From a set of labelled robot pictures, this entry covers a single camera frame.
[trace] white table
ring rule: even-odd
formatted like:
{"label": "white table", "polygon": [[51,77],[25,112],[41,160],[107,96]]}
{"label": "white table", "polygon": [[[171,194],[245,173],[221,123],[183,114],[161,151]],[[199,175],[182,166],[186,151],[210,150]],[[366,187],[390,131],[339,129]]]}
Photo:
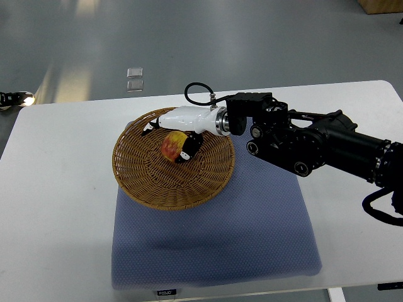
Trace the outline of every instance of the white table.
{"label": "white table", "polygon": [[[299,111],[342,109],[359,125],[358,132],[403,142],[403,104],[387,82],[253,91],[271,91]],[[218,92],[217,97],[232,93]],[[207,101],[208,94],[193,98]],[[20,112],[0,160],[0,301],[157,299],[151,291],[111,288],[118,188],[111,155],[129,121],[157,108],[185,104],[178,95],[46,104]],[[361,207],[363,198],[378,189],[375,185],[327,166],[298,180],[321,256],[320,273],[186,288],[177,301],[403,280],[403,228],[380,223]],[[389,210],[389,198],[381,208]]]}

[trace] blue mat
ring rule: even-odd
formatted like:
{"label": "blue mat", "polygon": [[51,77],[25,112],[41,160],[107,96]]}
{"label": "blue mat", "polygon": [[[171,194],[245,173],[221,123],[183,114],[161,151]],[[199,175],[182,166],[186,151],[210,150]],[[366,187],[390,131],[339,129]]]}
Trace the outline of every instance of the blue mat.
{"label": "blue mat", "polygon": [[297,177],[249,155],[232,136],[236,167],[196,208],[160,211],[119,188],[112,246],[115,289],[203,287],[315,275],[322,265]]}

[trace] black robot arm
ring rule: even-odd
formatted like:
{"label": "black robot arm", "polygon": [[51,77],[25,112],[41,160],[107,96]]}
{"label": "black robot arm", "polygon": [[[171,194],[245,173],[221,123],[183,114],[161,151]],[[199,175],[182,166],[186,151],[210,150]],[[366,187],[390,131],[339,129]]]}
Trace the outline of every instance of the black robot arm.
{"label": "black robot arm", "polygon": [[[353,123],[341,110],[326,115],[288,110],[271,93],[237,93],[226,99],[229,131],[242,135],[246,117],[253,118],[253,139],[248,152],[296,175],[305,177],[325,164],[356,175],[382,189],[363,201],[364,210],[374,218],[403,226],[396,218],[373,209],[371,202],[394,192],[392,206],[403,215],[403,145],[356,133]],[[308,127],[292,120],[311,121]]]}

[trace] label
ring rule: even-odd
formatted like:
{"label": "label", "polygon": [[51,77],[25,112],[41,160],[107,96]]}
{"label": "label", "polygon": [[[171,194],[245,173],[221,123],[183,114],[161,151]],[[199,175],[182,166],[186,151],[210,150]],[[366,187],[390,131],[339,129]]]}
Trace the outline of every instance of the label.
{"label": "label", "polygon": [[173,296],[176,294],[176,289],[166,289],[164,291],[157,291],[157,296]]}

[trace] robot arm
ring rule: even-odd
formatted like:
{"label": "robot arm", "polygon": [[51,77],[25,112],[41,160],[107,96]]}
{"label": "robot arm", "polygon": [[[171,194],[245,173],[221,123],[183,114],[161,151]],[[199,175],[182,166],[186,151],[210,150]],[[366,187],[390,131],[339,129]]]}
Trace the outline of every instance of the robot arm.
{"label": "robot arm", "polygon": [[[203,86],[210,91],[210,102],[196,103],[188,97],[191,86]],[[364,210],[374,218],[403,227],[403,218],[396,218],[371,207],[371,202],[394,192],[392,206],[403,215],[403,144],[392,143],[361,133],[356,133],[353,123],[341,110],[326,115],[288,110],[288,105],[277,101],[272,93],[239,92],[215,99],[211,88],[202,83],[189,84],[184,92],[186,99],[201,107],[176,108],[147,125],[149,128],[164,127],[181,131],[215,135],[243,135],[247,118],[253,120],[250,129],[252,140],[247,151],[266,162],[277,165],[298,176],[306,177],[314,169],[325,164],[356,175],[382,189],[367,196]],[[225,100],[227,107],[214,107]],[[311,121],[301,128],[293,120]]]}

